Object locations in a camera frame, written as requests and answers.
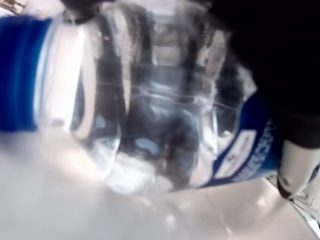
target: clear plastic bottle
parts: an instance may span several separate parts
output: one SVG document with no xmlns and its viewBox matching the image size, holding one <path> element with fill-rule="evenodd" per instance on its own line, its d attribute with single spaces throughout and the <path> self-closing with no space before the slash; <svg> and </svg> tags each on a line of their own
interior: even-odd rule
<svg viewBox="0 0 320 240">
<path fill-rule="evenodd" d="M 205 185 L 256 91 L 205 6 L 156 2 L 108 4 L 85 22 L 66 11 L 37 68 L 35 126 L 69 131 L 123 194 Z"/>
</svg>

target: white surface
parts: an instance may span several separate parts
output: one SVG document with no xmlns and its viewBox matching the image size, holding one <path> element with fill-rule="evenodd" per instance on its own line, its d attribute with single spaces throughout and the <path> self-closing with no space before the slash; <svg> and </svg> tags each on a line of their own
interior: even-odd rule
<svg viewBox="0 0 320 240">
<path fill-rule="evenodd" d="M 59 0 L 29 0 L 24 13 L 54 17 L 62 13 L 63 10 L 64 6 Z"/>
<path fill-rule="evenodd" d="M 247 183 L 153 197 L 109 192 L 59 130 L 0 134 L 1 240 L 313 240 L 277 189 Z"/>
</svg>

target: blue bottle label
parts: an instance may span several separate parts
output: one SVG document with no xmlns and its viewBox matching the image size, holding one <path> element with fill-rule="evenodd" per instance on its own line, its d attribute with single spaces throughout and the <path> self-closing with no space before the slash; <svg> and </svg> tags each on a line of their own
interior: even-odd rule
<svg viewBox="0 0 320 240">
<path fill-rule="evenodd" d="M 213 164 L 211 187 L 259 178 L 277 169 L 282 140 L 259 92 L 243 105 L 238 131 L 229 147 Z"/>
</svg>

